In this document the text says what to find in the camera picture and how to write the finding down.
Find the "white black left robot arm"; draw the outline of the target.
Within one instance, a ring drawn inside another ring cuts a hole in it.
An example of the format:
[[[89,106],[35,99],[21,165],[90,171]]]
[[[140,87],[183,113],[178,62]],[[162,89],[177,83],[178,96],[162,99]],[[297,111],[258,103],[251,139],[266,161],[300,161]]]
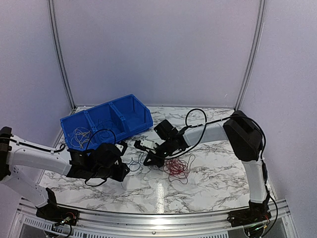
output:
[[[12,134],[10,127],[0,130],[0,182],[30,201],[39,218],[57,225],[75,226],[79,211],[58,205],[55,193],[35,183],[23,174],[19,166],[32,167],[58,173],[68,178],[112,179],[124,181],[130,172],[121,157],[127,143],[101,143],[97,148],[85,150],[59,149],[31,143]]]

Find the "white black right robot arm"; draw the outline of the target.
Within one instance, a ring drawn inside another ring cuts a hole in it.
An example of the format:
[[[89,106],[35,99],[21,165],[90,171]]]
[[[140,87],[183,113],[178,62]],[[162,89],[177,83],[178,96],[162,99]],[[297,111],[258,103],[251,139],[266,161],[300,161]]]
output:
[[[178,130],[168,120],[163,120],[154,131],[163,140],[157,144],[148,140],[136,141],[134,146],[147,152],[145,166],[162,167],[168,159],[175,159],[190,152],[201,143],[229,141],[235,156],[242,162],[250,191],[249,207],[229,213],[232,227],[269,221],[268,202],[271,199],[267,187],[267,169],[263,161],[266,146],[265,135],[260,126],[242,111],[214,121],[185,126]]]

